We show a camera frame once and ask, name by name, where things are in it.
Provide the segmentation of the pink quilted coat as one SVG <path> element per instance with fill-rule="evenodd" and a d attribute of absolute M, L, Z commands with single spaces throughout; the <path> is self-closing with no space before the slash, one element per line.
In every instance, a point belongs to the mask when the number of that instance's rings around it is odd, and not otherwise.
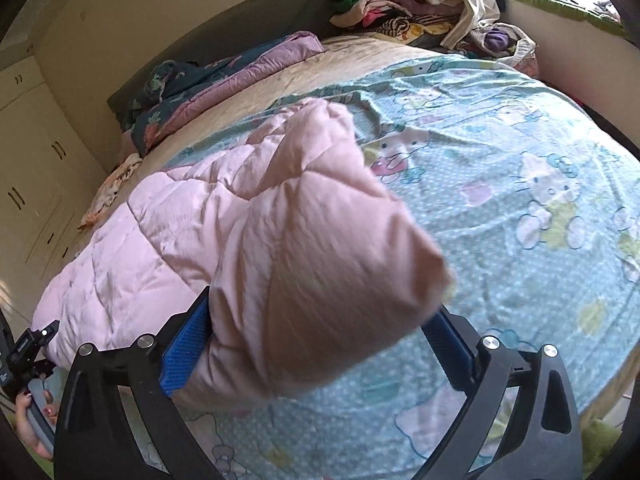
<path fill-rule="evenodd" d="M 300 396 L 414 332 L 450 283 L 442 252 L 366 166 L 344 105 L 304 99 L 246 140 L 142 180 L 50 281 L 32 327 L 70 366 L 208 297 L 213 335 L 174 401 L 241 411 Z"/>

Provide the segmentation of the dark grey headboard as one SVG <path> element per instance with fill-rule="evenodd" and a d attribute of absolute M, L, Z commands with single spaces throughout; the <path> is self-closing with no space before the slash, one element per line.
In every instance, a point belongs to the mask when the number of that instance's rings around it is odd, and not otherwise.
<path fill-rule="evenodd" d="M 294 32 L 311 32 L 326 39 L 336 34 L 330 23 L 332 15 L 332 0 L 245 0 L 198 25 L 150 58 L 107 99 L 107 105 L 125 131 L 130 102 L 161 62 L 206 65 Z"/>

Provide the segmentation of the floral bag of clothes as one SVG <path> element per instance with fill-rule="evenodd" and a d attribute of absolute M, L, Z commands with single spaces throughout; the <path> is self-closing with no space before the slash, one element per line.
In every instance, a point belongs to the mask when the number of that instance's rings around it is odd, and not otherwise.
<path fill-rule="evenodd" d="M 518 26 L 495 23 L 471 30 L 458 44 L 457 51 L 467 58 L 496 60 L 532 77 L 539 77 L 536 42 Z"/>

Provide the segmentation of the beige bed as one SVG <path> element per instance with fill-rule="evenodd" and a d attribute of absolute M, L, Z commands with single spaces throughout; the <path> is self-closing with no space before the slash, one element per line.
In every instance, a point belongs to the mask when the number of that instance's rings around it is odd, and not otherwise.
<path fill-rule="evenodd" d="M 571 98 L 511 67 L 334 38 L 186 124 L 120 197 L 306 96 L 343 102 L 370 158 L 402 125 L 427 133 L 390 188 L 442 246 L 448 306 L 510 341 L 556 344 L 582 418 L 612 408 L 639 368 L 639 163 Z"/>

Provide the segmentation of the cream built-in wardrobe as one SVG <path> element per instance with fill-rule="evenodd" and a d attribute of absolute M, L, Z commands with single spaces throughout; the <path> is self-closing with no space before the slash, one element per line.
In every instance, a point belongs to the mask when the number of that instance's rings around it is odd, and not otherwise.
<path fill-rule="evenodd" d="M 1 71 L 1 311 L 12 330 L 74 258 L 80 220 L 105 172 L 30 56 Z"/>

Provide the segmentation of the green window sill cushion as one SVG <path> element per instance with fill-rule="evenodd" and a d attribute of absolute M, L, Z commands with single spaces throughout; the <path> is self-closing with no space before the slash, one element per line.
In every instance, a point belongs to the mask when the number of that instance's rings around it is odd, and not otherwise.
<path fill-rule="evenodd" d="M 590 11 L 582 8 L 581 6 L 574 6 L 574 4 L 566 3 L 558 0 L 508 0 L 526 4 L 532 8 L 560 16 L 561 18 L 567 18 L 575 22 L 587 22 L 593 27 L 607 32 L 608 34 L 620 38 L 624 38 L 628 41 L 631 40 L 631 36 L 626 32 L 621 22 L 615 21 L 612 18 L 608 18 L 606 15 L 597 14 L 594 11 Z"/>

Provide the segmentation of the pile of mixed clothes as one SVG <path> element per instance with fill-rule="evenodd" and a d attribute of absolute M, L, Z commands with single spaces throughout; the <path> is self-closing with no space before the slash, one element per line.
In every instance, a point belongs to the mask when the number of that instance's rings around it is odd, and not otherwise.
<path fill-rule="evenodd" d="M 403 44 L 437 46 L 454 29 L 464 0 L 332 0 L 330 23 L 350 32 L 372 32 Z"/>

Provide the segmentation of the small pink white garment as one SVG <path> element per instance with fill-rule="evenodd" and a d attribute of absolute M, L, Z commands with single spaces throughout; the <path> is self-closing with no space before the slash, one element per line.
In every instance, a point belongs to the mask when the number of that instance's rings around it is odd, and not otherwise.
<path fill-rule="evenodd" d="M 137 153 L 131 154 L 105 179 L 78 224 L 79 232 L 93 228 L 106 216 L 119 191 L 131 179 L 141 164 L 142 158 Z"/>

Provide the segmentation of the dark floral purple duvet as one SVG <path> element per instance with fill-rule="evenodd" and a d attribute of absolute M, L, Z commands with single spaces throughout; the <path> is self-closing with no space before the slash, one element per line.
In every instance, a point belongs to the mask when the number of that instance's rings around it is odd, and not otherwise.
<path fill-rule="evenodd" d="M 217 62 L 166 60 L 151 70 L 120 116 L 140 157 L 206 110 L 256 82 L 324 51 L 311 32 L 294 32 Z"/>

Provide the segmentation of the light blue cartoon sheet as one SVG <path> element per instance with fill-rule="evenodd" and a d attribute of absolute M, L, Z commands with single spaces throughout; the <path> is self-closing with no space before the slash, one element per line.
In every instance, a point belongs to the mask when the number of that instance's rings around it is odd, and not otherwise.
<path fill-rule="evenodd" d="M 639 163 L 508 66 L 324 52 L 163 136 L 32 327 L 58 476 L 577 479 L 639 339 Z"/>

